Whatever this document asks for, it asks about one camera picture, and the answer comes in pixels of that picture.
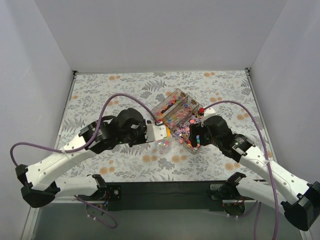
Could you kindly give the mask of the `clear plastic jar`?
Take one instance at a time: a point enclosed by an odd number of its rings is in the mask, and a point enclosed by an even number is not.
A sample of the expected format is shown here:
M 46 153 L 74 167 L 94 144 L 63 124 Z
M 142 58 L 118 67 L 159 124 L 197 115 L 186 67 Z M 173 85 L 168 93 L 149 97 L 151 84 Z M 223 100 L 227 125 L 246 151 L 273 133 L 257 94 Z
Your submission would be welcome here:
M 155 144 L 159 154 L 168 154 L 171 150 L 172 140 L 167 137 L 156 141 Z

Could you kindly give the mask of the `yellow plastic scoop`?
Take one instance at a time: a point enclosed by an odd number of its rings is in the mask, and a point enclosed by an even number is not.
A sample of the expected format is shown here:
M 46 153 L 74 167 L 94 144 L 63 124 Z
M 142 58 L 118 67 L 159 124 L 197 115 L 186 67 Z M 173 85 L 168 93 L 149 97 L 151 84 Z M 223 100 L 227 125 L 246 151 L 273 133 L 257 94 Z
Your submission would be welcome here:
M 165 129 L 166 129 L 166 137 L 169 138 L 171 136 L 171 131 L 167 126 L 165 127 Z

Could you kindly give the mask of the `clear compartment candy box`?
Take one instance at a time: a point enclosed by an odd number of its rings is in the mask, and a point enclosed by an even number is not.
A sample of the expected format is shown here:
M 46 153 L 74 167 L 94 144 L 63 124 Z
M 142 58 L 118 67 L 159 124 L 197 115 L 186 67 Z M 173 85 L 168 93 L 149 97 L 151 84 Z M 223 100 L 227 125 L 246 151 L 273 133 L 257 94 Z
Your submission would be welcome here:
M 202 107 L 190 95 L 177 88 L 151 112 L 169 128 L 173 139 L 195 155 L 199 148 L 193 147 L 189 141 L 190 125 L 202 122 L 202 116 L 199 114 Z

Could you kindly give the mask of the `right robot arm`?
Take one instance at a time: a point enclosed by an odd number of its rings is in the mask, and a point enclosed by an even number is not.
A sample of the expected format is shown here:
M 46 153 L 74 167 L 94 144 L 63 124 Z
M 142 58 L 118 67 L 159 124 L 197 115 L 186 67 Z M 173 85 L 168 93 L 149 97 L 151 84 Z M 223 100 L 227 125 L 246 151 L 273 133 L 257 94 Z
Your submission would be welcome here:
M 227 195 L 263 202 L 279 211 L 297 229 L 308 231 L 320 215 L 320 183 L 310 183 L 295 176 L 275 161 L 264 158 L 262 151 L 248 137 L 233 133 L 218 115 L 202 123 L 191 124 L 189 141 L 193 147 L 214 145 L 221 153 L 258 174 L 268 182 L 245 180 L 234 174 L 226 181 Z

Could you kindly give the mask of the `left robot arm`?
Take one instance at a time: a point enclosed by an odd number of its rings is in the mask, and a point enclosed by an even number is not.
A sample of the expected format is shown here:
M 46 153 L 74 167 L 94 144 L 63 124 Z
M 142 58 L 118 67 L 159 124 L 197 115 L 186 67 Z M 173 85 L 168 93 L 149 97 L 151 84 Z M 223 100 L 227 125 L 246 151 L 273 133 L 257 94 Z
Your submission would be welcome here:
M 22 183 L 22 198 L 32 207 L 40 208 L 60 197 L 83 195 L 101 200 L 106 196 L 100 175 L 63 178 L 62 175 L 85 160 L 117 145 L 130 147 L 146 143 L 151 121 L 135 109 L 122 110 L 117 116 L 103 116 L 84 127 L 69 143 L 47 158 L 32 165 L 16 167 Z

